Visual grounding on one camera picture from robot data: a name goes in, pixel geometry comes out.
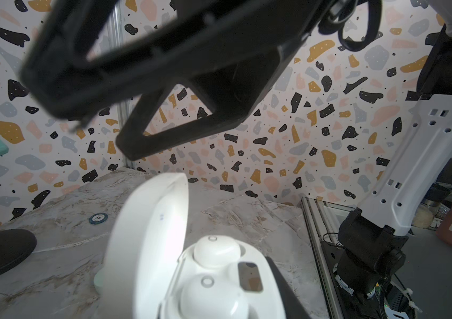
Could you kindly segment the white earbud charging case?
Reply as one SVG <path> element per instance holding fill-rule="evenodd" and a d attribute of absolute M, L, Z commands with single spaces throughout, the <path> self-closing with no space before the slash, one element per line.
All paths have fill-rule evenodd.
<path fill-rule="evenodd" d="M 194 261 L 184 245 L 189 186 L 181 173 L 161 174 L 136 188 L 110 235 L 103 266 L 102 318 L 184 318 L 182 288 L 197 275 L 226 279 L 246 294 L 248 318 L 284 318 L 282 296 L 267 258 L 242 241 L 241 257 L 223 268 Z"/>

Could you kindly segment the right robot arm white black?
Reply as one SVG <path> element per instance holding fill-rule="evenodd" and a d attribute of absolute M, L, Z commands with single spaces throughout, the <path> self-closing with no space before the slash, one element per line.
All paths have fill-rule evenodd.
<path fill-rule="evenodd" d="M 364 300 L 405 260 L 413 215 L 452 155 L 452 1 L 419 76 L 419 101 L 374 190 L 340 227 L 336 284 Z M 130 160 L 237 127 L 314 29 L 341 35 L 357 1 L 180 1 L 178 18 L 94 61 L 86 56 L 114 1 L 58 1 L 21 69 L 47 112 L 82 125 L 102 108 L 140 100 L 116 143 Z"/>

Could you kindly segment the white earbud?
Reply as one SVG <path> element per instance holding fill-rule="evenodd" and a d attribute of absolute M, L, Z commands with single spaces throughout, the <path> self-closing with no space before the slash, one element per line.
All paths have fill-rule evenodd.
<path fill-rule="evenodd" d="M 241 257 L 240 245 L 223 235 L 208 235 L 195 244 L 193 259 L 203 268 L 223 268 L 236 263 Z"/>
<path fill-rule="evenodd" d="M 182 288 L 179 310 L 184 318 L 248 318 L 245 292 L 236 284 L 211 275 L 197 275 Z"/>

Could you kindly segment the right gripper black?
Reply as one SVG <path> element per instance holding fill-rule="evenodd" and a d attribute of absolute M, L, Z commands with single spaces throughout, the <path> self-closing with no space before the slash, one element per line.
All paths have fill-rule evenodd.
<path fill-rule="evenodd" d="M 131 161 L 237 127 L 265 97 L 337 1 L 172 1 L 178 65 L 175 77 L 211 111 L 145 135 L 170 87 L 142 94 L 116 137 Z"/>

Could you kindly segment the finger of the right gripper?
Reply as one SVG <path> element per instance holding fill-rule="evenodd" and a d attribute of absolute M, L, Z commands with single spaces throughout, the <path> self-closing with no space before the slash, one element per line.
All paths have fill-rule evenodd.
<path fill-rule="evenodd" d="M 114 1 L 59 1 L 50 14 L 21 80 L 51 115 L 83 120 L 116 102 L 183 85 L 175 77 L 178 15 L 144 38 L 88 59 L 114 6 Z"/>

